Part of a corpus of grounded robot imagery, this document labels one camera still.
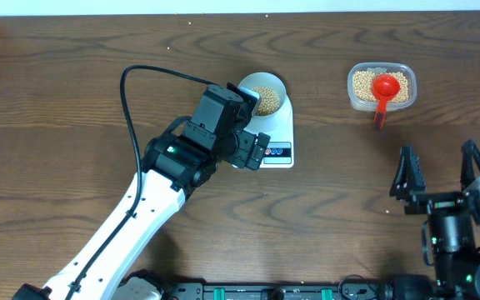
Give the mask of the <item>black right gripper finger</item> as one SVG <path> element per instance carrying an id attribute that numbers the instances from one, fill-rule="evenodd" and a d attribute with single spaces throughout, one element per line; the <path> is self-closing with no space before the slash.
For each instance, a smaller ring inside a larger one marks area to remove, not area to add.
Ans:
<path id="1" fill-rule="evenodd" d="M 460 183 L 462 188 L 467 188 L 475 179 L 473 166 L 476 166 L 480 173 L 480 150 L 472 140 L 467 140 L 461 147 L 462 166 Z"/>
<path id="2" fill-rule="evenodd" d="M 424 193 L 426 189 L 426 183 L 419 165 L 419 156 L 414 153 L 410 146 L 402 147 L 389 196 L 412 198 L 415 194 Z"/>

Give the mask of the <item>white plastic bowl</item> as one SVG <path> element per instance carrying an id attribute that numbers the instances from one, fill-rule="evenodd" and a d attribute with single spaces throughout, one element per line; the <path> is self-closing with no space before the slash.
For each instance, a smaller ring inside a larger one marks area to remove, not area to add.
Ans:
<path id="1" fill-rule="evenodd" d="M 260 96 L 260 103 L 248 127 L 254 132 L 269 133 L 283 122 L 286 88 L 283 81 L 268 72 L 255 72 L 240 82 L 241 88 L 247 88 Z"/>

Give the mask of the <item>red plastic measuring scoop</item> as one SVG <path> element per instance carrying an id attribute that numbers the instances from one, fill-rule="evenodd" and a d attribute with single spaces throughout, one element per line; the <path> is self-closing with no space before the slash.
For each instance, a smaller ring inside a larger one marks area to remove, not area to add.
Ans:
<path id="1" fill-rule="evenodd" d="M 374 115 L 374 129 L 380 131 L 385 122 L 388 102 L 392 101 L 399 93 L 399 81 L 392 75 L 381 74 L 372 80 L 372 95 L 378 100 L 377 110 Z"/>

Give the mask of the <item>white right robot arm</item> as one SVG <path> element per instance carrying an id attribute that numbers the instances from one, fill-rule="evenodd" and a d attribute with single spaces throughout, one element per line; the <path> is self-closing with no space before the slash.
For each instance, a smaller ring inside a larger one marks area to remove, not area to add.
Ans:
<path id="1" fill-rule="evenodd" d="M 480 151 L 473 140 L 461 148 L 460 190 L 427 191 L 419 158 L 409 146 L 400 150 L 389 194 L 407 215 L 423 214 L 422 257 L 435 279 L 422 275 L 391 275 L 378 292 L 381 299 L 480 299 Z"/>

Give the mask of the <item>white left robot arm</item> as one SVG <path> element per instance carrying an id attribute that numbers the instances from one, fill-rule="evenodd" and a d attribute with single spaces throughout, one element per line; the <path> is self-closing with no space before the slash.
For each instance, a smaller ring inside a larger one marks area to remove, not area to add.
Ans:
<path id="1" fill-rule="evenodd" d="M 177 117 L 137 158 L 120 203 L 79 254 L 42 287 L 23 284 L 16 299 L 112 299 L 158 229 L 222 161 L 259 169 L 270 137 L 246 127 L 261 99 L 245 87 L 207 85 L 192 116 Z"/>

